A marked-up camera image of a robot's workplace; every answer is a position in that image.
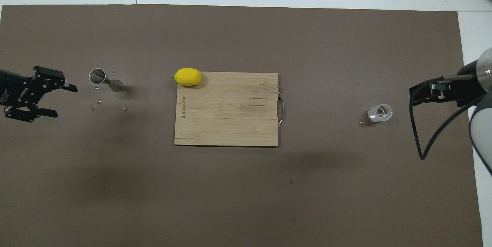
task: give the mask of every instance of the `jigger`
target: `jigger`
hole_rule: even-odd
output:
[[[94,85],[108,84],[111,91],[123,90],[123,83],[120,80],[112,80],[106,76],[106,72],[100,68],[95,68],[89,73],[89,81]]]

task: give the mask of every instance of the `wooden cutting board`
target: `wooden cutting board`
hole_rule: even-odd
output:
[[[278,73],[201,73],[178,85],[174,144],[278,146]]]

